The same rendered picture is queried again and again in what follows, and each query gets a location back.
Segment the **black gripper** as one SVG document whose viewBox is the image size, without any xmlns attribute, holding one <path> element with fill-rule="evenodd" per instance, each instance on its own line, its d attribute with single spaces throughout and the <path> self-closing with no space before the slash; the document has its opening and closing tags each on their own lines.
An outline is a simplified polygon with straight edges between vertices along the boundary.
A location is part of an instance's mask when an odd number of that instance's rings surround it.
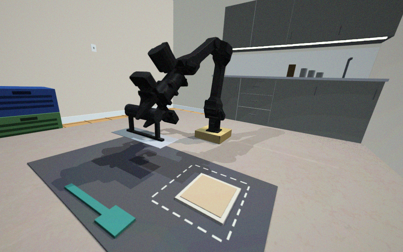
<svg viewBox="0 0 403 252">
<path fill-rule="evenodd" d="M 139 109 L 136 113 L 136 120 L 143 117 L 155 104 L 157 109 L 162 110 L 162 121 L 177 124 L 179 118 L 174 110 L 169 110 L 167 105 L 172 105 L 171 99 L 178 96 L 177 84 L 169 78 L 162 81 L 155 81 L 152 74 L 147 71 L 136 71 L 130 77 L 135 86 L 144 86 L 142 91 L 138 91 L 140 96 Z"/>
</svg>

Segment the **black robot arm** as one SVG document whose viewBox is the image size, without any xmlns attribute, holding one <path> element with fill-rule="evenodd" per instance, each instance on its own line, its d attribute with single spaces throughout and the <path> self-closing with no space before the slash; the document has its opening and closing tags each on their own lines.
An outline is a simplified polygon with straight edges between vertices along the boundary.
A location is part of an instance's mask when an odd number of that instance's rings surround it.
<svg viewBox="0 0 403 252">
<path fill-rule="evenodd" d="M 155 64 L 159 72 L 167 73 L 164 78 L 174 81 L 178 89 L 188 86 L 184 75 L 194 75 L 200 68 L 200 63 L 209 54 L 214 60 L 214 76 L 211 87 L 211 96 L 205 100 L 204 113 L 208 119 L 208 129 L 206 131 L 219 133 L 220 121 L 224 121 L 225 113 L 222 109 L 221 101 L 222 85 L 225 74 L 225 67 L 230 62 L 233 53 L 232 46 L 218 37 L 208 38 L 203 44 L 197 47 L 192 53 L 175 58 L 170 50 L 168 42 L 150 49 L 148 56 Z"/>
</svg>

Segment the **beige square tile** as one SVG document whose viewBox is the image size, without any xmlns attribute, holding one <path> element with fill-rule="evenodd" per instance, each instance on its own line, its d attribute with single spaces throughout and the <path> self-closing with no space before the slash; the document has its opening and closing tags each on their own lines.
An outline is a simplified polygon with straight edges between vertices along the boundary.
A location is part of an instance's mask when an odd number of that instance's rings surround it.
<svg viewBox="0 0 403 252">
<path fill-rule="evenodd" d="M 175 200 L 224 225 L 241 188 L 200 173 Z"/>
</svg>

